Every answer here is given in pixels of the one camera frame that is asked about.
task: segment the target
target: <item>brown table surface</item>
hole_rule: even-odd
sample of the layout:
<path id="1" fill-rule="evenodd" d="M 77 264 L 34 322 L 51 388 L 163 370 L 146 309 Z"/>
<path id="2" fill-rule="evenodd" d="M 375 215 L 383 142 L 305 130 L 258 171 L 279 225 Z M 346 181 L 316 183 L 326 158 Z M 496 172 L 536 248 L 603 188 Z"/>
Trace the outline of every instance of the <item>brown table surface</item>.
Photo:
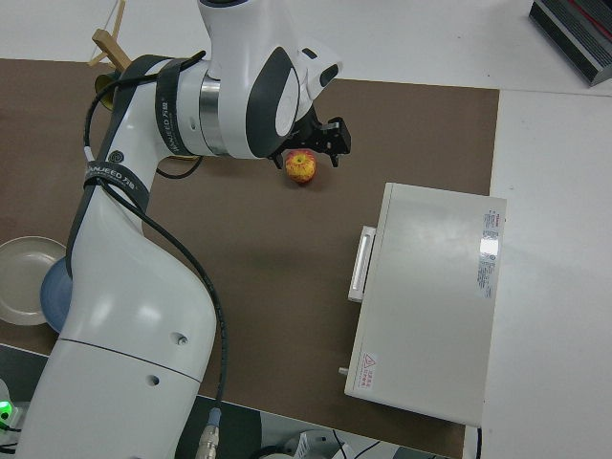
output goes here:
<path id="1" fill-rule="evenodd" d="M 106 72 L 0 59 L 0 243 L 66 243 L 81 194 L 83 118 L 93 79 Z M 491 90 L 337 80 L 316 107 L 351 131 L 353 151 L 338 169 L 318 156 L 316 177 L 298 186 L 269 161 L 207 158 L 183 181 L 155 180 L 149 214 L 193 251 L 224 303 L 229 402 L 461 456 L 463 426 L 348 397 L 338 368 L 348 366 L 359 318 L 346 297 L 361 226 L 376 226 L 384 184 L 488 194 L 497 100 Z M 94 144 L 108 121 L 98 111 Z M 0 323 L 0 340 L 25 349 L 48 354 L 55 338 L 47 325 Z"/>

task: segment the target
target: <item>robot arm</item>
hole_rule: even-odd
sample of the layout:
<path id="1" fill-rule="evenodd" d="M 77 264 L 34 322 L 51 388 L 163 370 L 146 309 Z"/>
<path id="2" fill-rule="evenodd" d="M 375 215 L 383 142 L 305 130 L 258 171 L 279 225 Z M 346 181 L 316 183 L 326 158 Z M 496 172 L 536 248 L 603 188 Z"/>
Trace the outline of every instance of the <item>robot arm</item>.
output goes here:
<path id="1" fill-rule="evenodd" d="M 160 160 L 186 153 L 279 164 L 289 146 L 332 160 L 350 148 L 343 122 L 321 125 L 312 106 L 341 65 L 295 33 L 281 2 L 198 6 L 210 60 L 143 56 L 113 83 L 110 125 L 88 164 L 68 244 L 70 313 L 34 393 L 17 459 L 174 456 L 208 365 L 215 295 L 142 235 Z M 202 457 L 213 457 L 215 436 L 209 428 Z"/>

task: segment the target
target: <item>warning label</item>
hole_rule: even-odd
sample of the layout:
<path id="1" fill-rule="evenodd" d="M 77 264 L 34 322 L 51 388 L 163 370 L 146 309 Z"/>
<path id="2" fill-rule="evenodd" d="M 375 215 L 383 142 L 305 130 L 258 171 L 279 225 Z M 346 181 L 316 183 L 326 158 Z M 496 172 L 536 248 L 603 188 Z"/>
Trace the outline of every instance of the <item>warning label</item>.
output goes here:
<path id="1" fill-rule="evenodd" d="M 484 298 L 493 296 L 495 287 L 495 265 L 499 256 L 499 224 L 501 215 L 489 210 L 483 217 L 482 239 L 480 239 L 480 259 L 478 263 L 478 294 Z"/>
<path id="2" fill-rule="evenodd" d="M 361 364 L 358 372 L 357 389 L 372 390 L 378 356 L 369 352 L 361 354 Z"/>

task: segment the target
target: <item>robot logo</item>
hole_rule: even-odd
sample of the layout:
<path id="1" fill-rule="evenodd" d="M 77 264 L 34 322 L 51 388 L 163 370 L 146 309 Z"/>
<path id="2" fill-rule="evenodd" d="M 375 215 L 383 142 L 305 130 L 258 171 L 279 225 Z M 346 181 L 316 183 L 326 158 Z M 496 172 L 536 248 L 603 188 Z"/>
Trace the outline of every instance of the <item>robot logo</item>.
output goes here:
<path id="1" fill-rule="evenodd" d="M 122 163 L 124 158 L 123 153 L 115 150 L 108 156 L 108 161 L 111 163 Z"/>

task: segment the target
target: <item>red apple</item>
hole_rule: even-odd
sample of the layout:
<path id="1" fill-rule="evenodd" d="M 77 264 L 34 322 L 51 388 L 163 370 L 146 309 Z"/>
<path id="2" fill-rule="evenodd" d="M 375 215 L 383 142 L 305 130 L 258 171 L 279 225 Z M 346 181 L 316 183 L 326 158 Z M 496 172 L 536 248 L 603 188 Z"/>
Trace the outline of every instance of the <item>red apple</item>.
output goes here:
<path id="1" fill-rule="evenodd" d="M 305 184 L 315 176 L 317 160 L 310 150 L 293 150 L 285 160 L 287 175 L 294 182 Z"/>

